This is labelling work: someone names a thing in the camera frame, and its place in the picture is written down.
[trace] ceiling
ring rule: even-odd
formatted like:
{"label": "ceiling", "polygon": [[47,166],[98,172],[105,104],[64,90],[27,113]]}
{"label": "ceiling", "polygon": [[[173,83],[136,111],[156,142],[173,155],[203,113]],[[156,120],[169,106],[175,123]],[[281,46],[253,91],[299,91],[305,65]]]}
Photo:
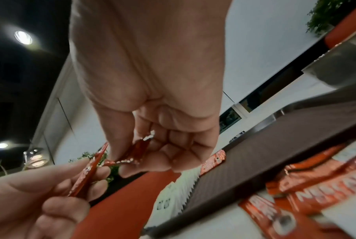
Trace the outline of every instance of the ceiling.
{"label": "ceiling", "polygon": [[[69,0],[0,0],[0,150],[5,169],[20,167],[69,53]],[[28,32],[23,45],[14,33]]]}

